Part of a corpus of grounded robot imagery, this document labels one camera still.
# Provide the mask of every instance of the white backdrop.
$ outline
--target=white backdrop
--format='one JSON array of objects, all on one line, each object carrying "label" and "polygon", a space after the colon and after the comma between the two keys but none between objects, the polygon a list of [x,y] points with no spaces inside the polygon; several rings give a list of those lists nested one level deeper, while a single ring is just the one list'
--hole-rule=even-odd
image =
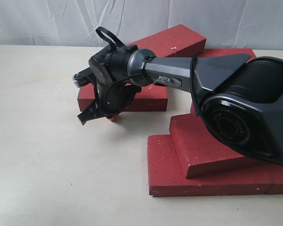
[{"label": "white backdrop", "polygon": [[102,46],[184,24],[211,48],[283,49],[283,0],[0,0],[0,44]]}]

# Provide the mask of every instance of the robotic arm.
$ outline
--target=robotic arm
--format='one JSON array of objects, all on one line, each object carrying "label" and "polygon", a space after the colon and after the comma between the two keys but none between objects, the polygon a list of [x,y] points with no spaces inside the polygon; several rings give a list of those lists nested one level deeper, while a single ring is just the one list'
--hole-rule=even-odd
[{"label": "robotic arm", "polygon": [[250,55],[156,57],[126,46],[98,27],[109,45],[73,77],[91,83],[95,100],[78,115],[87,121],[120,114],[150,84],[191,93],[195,113],[220,142],[253,159],[283,166],[283,60]]}]

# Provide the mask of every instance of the white table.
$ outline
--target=white table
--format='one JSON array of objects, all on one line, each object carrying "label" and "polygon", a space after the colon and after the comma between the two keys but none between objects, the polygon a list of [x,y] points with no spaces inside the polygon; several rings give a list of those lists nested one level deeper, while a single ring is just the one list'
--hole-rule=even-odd
[{"label": "white table", "polygon": [[82,126],[72,75],[99,49],[0,46],[0,226],[283,226],[283,195],[149,196],[147,137],[191,97]]}]

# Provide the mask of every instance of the table surface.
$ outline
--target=table surface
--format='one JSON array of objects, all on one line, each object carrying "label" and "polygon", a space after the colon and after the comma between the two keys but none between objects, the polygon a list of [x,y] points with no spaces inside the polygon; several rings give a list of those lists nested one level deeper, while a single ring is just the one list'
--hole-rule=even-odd
[{"label": "table surface", "polygon": [[191,96],[82,126],[72,76],[99,50],[0,45],[0,226],[283,226],[283,195],[149,196],[147,137],[169,134]]}]

